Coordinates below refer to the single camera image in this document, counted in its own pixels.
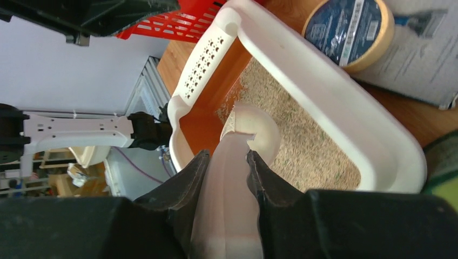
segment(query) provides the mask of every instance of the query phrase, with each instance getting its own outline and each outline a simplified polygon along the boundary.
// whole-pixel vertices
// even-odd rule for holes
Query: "blue label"
[[[372,46],[381,22],[374,0],[329,0],[310,19],[305,39],[339,66],[346,66]]]

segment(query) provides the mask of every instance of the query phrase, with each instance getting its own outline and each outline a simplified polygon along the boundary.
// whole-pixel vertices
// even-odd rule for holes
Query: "wooden surface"
[[[291,28],[300,32],[308,15],[320,0],[267,0],[265,7]],[[159,74],[172,94],[195,44],[171,41],[158,65]],[[207,85],[238,84],[238,77],[251,55],[236,40]],[[371,86],[364,88],[425,146],[458,129],[458,109],[436,107],[401,97]]]

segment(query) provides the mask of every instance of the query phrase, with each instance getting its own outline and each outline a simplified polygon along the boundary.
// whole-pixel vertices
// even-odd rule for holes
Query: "white wall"
[[[14,17],[0,21],[0,103],[23,110],[123,113],[148,56],[168,40],[91,37],[89,47]]]

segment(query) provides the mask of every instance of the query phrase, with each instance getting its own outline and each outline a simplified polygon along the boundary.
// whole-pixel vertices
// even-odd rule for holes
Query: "red plastic basket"
[[[132,34],[138,34],[196,43],[227,0],[181,0],[178,2],[181,10],[150,17],[124,30],[117,37],[128,39]]]

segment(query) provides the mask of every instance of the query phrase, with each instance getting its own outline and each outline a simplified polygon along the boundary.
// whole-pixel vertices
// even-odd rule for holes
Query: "tape roll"
[[[394,36],[394,17],[382,0],[325,0],[302,36],[348,73],[376,62]]]

